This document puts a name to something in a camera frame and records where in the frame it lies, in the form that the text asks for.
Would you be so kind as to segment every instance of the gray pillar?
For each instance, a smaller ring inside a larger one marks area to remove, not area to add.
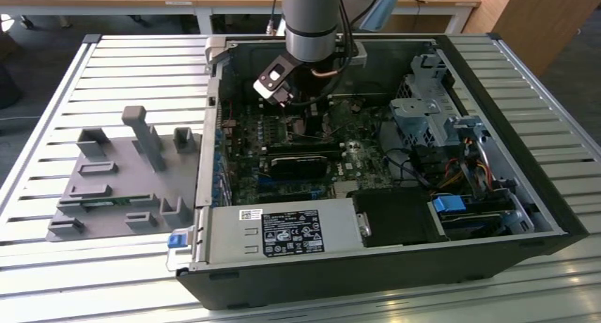
[[[147,116],[147,110],[143,106],[127,106],[123,109],[121,120],[123,123],[133,129],[137,143],[140,144],[141,151],[144,152],[153,171],[160,172],[165,169],[165,162],[160,156],[159,143],[160,139],[156,133],[152,133],[144,118]]]

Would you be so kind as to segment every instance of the warning label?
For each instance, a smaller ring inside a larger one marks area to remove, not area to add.
[[[272,258],[324,251],[316,210],[261,215],[263,254]]]

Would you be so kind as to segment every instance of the gray rectangular block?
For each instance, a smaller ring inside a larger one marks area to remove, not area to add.
[[[132,230],[148,229],[156,227],[156,219],[151,212],[139,212],[125,214],[125,224]]]

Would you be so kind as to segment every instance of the blue latch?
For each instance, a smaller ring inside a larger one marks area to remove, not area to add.
[[[187,234],[171,234],[167,241],[167,247],[169,248],[185,248],[188,246]]]
[[[436,213],[462,212],[466,210],[466,205],[460,196],[444,195],[434,200],[434,209]]]

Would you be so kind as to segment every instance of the metal bracket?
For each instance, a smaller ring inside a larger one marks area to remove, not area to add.
[[[207,58],[207,64],[213,65],[227,58],[227,49],[225,37],[208,37],[204,45],[204,57]]]

